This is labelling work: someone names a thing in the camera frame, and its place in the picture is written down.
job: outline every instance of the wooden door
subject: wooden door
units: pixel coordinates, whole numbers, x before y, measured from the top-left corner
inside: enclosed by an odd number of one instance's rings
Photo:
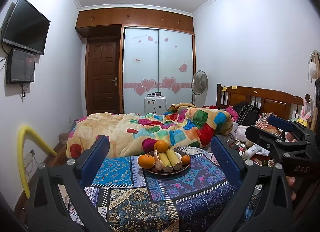
[[[87,113],[120,113],[117,81],[119,64],[118,41],[89,41],[86,58]]]
[[[128,24],[146,25],[147,10],[131,8],[129,11]]]
[[[76,28],[90,27],[92,25],[93,10],[80,11],[76,23]]]
[[[147,10],[147,25],[163,27],[164,12],[161,10]]]
[[[129,8],[113,8],[111,12],[111,24],[127,24],[129,17]]]
[[[102,26],[111,24],[112,9],[95,10],[92,20],[93,26]]]
[[[185,15],[179,15],[179,29],[193,32],[193,18]]]
[[[164,27],[179,29],[179,14],[164,12]]]

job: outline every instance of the hand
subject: hand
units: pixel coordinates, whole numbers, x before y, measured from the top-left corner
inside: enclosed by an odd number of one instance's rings
[[[294,185],[294,183],[296,182],[296,178],[294,177],[290,177],[290,176],[286,176],[287,178],[287,182],[289,187],[291,187],[292,185]],[[294,193],[294,191],[291,189],[291,200],[295,200],[297,197],[297,195]]]

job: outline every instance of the fruit plate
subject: fruit plate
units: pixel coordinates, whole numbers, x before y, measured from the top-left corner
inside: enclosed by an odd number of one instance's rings
[[[184,155],[188,155],[184,152],[181,152],[181,151],[178,151],[178,150],[175,150],[173,149],[176,153],[180,154],[181,156],[184,156]],[[148,155],[151,155],[153,157],[155,151],[151,151],[150,153],[148,153]],[[158,174],[158,175],[172,175],[172,174],[178,174],[184,170],[186,170],[188,167],[190,166],[190,163],[188,165],[183,165],[179,170],[174,170],[171,172],[171,173],[165,173],[164,171],[159,171],[157,173],[154,173],[152,172],[150,169],[145,169],[147,172],[150,172],[152,174]]]

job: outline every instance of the tablecloth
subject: tablecloth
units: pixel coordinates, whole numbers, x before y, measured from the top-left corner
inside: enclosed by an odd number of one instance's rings
[[[177,150],[191,156],[180,174],[153,175],[139,156],[105,159],[84,190],[114,231],[205,231],[234,194],[214,156],[195,147]],[[69,203],[71,218],[82,225]]]

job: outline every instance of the small orange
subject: small orange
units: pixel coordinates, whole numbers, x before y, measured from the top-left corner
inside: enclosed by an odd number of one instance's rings
[[[150,169],[156,164],[156,162],[151,155],[141,155],[138,158],[138,164],[144,169]]]
[[[169,149],[169,146],[166,141],[158,140],[157,142],[155,142],[153,149],[158,150],[158,153],[165,153]]]
[[[184,155],[181,157],[181,162],[183,165],[188,165],[191,162],[191,158],[188,155]]]

